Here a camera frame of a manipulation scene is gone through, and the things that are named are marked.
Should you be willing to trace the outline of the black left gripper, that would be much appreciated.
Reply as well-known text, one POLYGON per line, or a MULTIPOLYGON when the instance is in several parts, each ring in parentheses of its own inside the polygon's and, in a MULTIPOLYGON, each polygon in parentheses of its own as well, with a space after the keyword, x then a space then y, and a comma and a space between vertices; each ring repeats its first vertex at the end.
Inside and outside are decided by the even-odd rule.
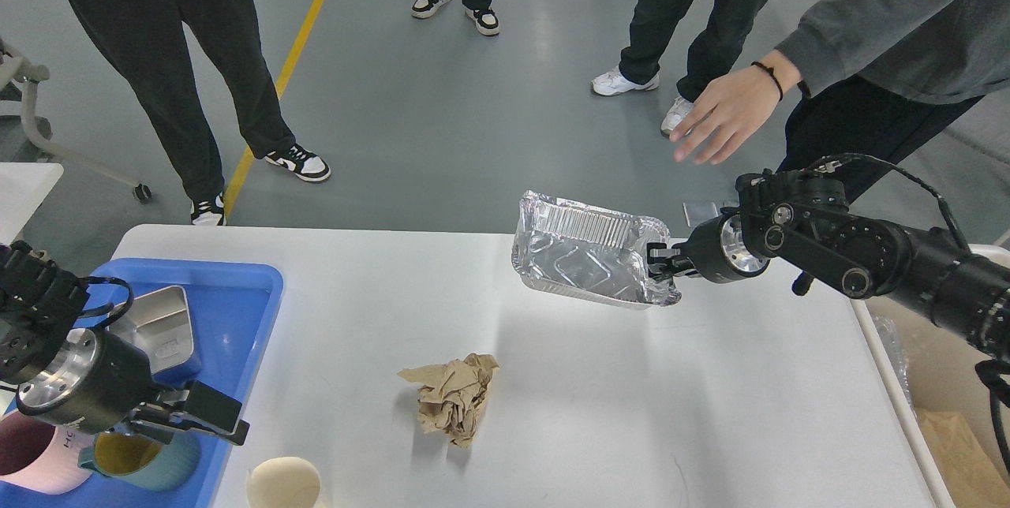
POLYGON ((195 432, 242 446, 250 429, 241 420, 238 400, 200 381, 181 388, 157 383, 144 351, 94 328, 75 328, 66 335, 50 364, 18 387, 16 408, 86 434, 106 431, 127 418, 130 434, 162 444, 195 432))

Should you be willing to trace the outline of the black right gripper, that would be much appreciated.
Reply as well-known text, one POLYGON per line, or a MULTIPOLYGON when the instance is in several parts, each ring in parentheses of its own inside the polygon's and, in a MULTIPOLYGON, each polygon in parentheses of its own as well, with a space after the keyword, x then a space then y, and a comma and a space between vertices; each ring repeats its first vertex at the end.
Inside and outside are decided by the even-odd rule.
POLYGON ((729 284, 764 274, 769 260, 752 253, 743 239, 739 214, 722 215, 697 227, 686 242, 646 245, 649 277, 654 281, 673 278, 704 278, 714 284, 729 284))

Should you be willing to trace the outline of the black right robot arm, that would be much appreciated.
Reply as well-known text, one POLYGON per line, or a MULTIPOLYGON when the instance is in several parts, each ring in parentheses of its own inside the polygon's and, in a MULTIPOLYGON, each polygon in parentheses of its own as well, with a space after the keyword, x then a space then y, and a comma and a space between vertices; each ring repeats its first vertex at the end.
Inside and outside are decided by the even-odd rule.
POLYGON ((883 296, 916 311, 986 355, 975 372, 989 391, 996 443, 1007 460, 1008 268, 971 251, 941 195, 935 199, 944 228, 913 229, 852 214, 836 176, 850 162, 895 169, 877 157, 845 153, 805 169, 737 177, 735 208, 722 209, 684 242, 646 246, 649 277, 728 284, 758 277, 779 257, 800 271, 792 286, 798 296, 820 281, 852 300, 883 296))

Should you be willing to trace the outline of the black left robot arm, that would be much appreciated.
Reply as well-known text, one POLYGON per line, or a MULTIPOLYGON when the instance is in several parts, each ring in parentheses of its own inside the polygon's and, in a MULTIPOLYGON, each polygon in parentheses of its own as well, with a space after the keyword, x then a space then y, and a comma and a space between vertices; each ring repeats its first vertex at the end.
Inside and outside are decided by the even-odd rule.
POLYGON ((2 246, 2 388, 22 414, 86 434, 169 443, 198 431, 241 446, 241 403, 206 383, 158 383, 112 331, 136 306, 121 278, 77 277, 28 243, 2 246))

